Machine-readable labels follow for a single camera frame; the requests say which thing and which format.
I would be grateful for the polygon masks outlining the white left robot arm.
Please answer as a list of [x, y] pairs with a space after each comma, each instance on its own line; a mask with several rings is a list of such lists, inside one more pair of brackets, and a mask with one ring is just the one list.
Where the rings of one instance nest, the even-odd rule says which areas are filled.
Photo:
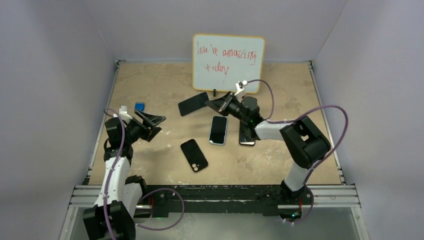
[[149, 191], [141, 176], [129, 176], [138, 140], [150, 142], [160, 131], [165, 116], [136, 109], [135, 117], [126, 107], [114, 111], [104, 122], [107, 139], [103, 144], [105, 174], [100, 193], [91, 208], [83, 212], [83, 223], [90, 240], [134, 240], [134, 214], [138, 205], [146, 203]]

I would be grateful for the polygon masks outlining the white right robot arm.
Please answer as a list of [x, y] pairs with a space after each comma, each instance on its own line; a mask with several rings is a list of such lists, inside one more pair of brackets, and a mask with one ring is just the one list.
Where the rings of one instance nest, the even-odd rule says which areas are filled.
[[327, 137], [308, 116], [280, 122], [269, 121], [261, 116], [256, 98], [246, 96], [237, 100], [232, 92], [208, 100], [205, 105], [222, 116], [237, 118], [244, 127], [244, 133], [253, 140], [279, 140], [285, 143], [293, 164], [280, 184], [280, 196], [288, 204], [300, 198], [312, 167], [331, 150]]

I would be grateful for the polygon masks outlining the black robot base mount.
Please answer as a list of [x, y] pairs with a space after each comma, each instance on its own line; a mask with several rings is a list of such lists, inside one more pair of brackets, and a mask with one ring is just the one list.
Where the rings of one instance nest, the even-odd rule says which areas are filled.
[[297, 221], [314, 205], [312, 191], [305, 187], [290, 200], [280, 196], [280, 185], [149, 185], [137, 202], [137, 213], [150, 210], [154, 218], [170, 213], [260, 214]]

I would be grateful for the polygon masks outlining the black smartphone with purple edge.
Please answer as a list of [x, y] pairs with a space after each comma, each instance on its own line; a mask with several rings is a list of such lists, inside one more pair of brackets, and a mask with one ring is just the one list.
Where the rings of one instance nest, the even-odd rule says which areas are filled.
[[243, 122], [239, 122], [239, 135], [238, 135], [238, 144], [245, 147], [253, 147], [256, 144], [256, 141], [247, 135], [248, 128]]

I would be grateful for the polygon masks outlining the black phone case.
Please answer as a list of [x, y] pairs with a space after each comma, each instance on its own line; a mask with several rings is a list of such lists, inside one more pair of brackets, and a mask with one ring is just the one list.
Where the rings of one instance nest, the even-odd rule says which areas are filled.
[[209, 163], [195, 139], [190, 139], [180, 145], [192, 171], [197, 173], [209, 166]]

